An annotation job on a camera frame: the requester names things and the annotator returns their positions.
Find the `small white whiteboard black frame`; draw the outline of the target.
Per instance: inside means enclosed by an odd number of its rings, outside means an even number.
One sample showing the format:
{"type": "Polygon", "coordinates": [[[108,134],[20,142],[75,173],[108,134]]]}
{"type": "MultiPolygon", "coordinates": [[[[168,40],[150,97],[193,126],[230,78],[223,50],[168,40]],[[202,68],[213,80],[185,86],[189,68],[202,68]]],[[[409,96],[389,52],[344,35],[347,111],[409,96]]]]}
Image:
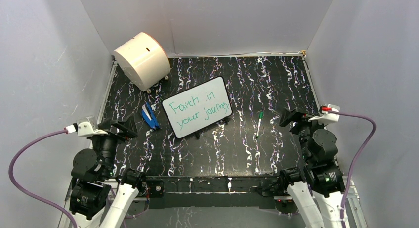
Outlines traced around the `small white whiteboard black frame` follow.
{"type": "Polygon", "coordinates": [[[233,114],[222,76],[210,79],[162,101],[176,138],[183,138],[233,114]]]}

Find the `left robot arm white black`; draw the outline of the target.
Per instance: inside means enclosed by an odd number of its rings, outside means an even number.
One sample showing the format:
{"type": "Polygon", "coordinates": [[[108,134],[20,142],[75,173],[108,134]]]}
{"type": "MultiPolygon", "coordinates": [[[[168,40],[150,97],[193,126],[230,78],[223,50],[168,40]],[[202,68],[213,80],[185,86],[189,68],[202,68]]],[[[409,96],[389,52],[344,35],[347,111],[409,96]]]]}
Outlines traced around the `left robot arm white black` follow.
{"type": "Polygon", "coordinates": [[[73,227],[120,227],[134,199],[149,190],[144,173],[126,169],[120,178],[116,178],[117,191],[112,204],[106,208],[112,186],[105,181],[114,176],[117,146],[138,136],[135,115],[131,114],[123,121],[101,123],[93,116],[84,117],[66,130],[85,137],[92,145],[79,151],[73,159],[71,176],[74,183],[69,205],[73,227]]]}

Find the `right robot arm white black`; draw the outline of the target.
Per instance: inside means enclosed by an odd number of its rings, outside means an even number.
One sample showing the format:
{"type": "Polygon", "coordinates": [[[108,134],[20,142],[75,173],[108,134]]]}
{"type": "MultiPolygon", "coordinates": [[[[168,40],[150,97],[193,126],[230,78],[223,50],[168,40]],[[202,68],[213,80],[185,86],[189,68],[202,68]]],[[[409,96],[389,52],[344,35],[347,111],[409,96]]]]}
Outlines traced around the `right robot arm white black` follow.
{"type": "Polygon", "coordinates": [[[319,116],[297,109],[284,109],[281,115],[281,127],[295,123],[290,132],[298,136],[304,166],[281,170],[278,188],[291,196],[307,228],[350,226],[344,208],[343,173],[335,162],[337,138],[326,129],[338,121],[338,109],[331,105],[322,106],[319,116]]]}

